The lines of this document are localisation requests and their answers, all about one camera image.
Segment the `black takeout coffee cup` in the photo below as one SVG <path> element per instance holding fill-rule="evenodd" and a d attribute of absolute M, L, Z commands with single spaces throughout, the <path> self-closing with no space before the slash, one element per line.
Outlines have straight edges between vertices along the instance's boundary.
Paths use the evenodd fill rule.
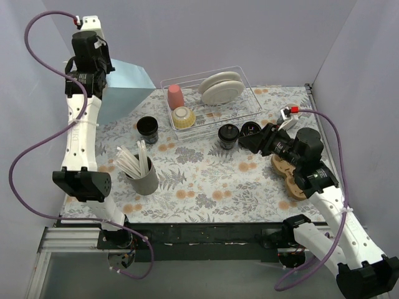
<path fill-rule="evenodd" d="M 232 150 L 236 146 L 237 140 L 219 140 L 219 145 L 223 150 Z"/>

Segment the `light blue paper bag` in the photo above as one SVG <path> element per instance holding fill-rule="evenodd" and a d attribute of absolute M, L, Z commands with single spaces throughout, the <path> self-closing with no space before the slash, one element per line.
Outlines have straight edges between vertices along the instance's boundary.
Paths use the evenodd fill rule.
<path fill-rule="evenodd" d="M 107 87 L 97 117 L 99 125 L 128 116 L 155 89 L 143 67 L 117 59 L 111 62 L 115 70 L 106 77 Z"/>

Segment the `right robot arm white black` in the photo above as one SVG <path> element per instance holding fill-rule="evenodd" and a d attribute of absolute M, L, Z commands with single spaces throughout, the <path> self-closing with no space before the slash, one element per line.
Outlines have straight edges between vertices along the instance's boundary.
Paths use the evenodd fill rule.
<path fill-rule="evenodd" d="M 332 171 L 322 162 L 324 145 L 318 131 L 301 128 L 295 138 L 277 125 L 242 136 L 239 143 L 252 153 L 276 155 L 294 167 L 295 184 L 322 214 L 334 235 L 328 239 L 309 218 L 287 218 L 282 231 L 288 247 L 300 244 L 334 276 L 345 298 L 375 298 L 390 292 L 398 281 L 398 258 L 387 257 L 349 207 Z"/>

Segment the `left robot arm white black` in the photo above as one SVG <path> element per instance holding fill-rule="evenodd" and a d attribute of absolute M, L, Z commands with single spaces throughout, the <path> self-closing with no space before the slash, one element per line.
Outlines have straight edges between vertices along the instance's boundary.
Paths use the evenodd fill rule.
<path fill-rule="evenodd" d="M 52 173 L 52 180 L 103 220 L 100 228 L 106 241 L 126 249 L 132 244 L 133 235 L 122 227 L 127 218 L 110 197 L 111 177 L 98 171 L 95 157 L 97 117 L 107 86 L 106 76 L 115 69 L 107 43 L 96 32 L 76 32 L 72 47 L 74 56 L 64 70 L 70 129 L 61 169 Z"/>

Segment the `black cup lid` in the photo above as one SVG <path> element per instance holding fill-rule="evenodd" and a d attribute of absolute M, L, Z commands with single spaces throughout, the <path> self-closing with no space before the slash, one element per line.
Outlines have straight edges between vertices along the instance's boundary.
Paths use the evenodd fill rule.
<path fill-rule="evenodd" d="M 225 124 L 219 128 L 218 137 L 225 142 L 236 141 L 239 137 L 239 128 L 233 124 Z"/>

